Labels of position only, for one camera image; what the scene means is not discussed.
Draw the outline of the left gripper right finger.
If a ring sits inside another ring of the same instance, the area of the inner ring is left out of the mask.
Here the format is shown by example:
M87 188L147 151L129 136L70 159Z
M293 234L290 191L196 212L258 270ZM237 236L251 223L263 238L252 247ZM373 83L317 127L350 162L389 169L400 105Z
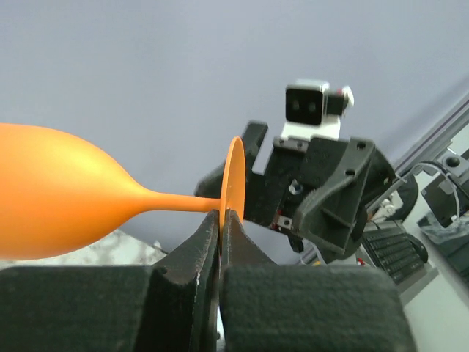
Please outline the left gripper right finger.
M226 213L220 311L227 351L414 351L398 290L380 269L276 265Z

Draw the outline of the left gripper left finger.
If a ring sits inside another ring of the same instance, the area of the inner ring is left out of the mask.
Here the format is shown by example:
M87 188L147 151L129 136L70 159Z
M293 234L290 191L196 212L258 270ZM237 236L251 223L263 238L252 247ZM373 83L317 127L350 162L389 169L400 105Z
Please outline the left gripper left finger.
M3 351L214 351L219 214L152 265L1 271Z

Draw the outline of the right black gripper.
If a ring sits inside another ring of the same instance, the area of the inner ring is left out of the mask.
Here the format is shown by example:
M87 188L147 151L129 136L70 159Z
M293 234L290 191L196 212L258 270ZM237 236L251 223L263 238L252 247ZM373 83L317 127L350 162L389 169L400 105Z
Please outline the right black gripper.
M245 190L254 184L254 162L267 134L266 122L248 122L242 135ZM276 164L266 171L268 202L275 206L268 226L311 241L326 262L351 257L359 246L366 206L387 191L396 175L368 139L274 142ZM194 195L219 198L225 162L208 172Z

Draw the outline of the orange plastic wine glass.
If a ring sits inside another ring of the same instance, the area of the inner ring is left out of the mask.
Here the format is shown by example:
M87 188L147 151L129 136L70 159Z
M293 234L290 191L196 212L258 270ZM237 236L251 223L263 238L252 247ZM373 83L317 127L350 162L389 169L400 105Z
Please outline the orange plastic wine glass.
M143 187L108 153L63 131L1 124L1 258L36 260L74 252L147 211L242 215L245 153L235 137L213 198Z

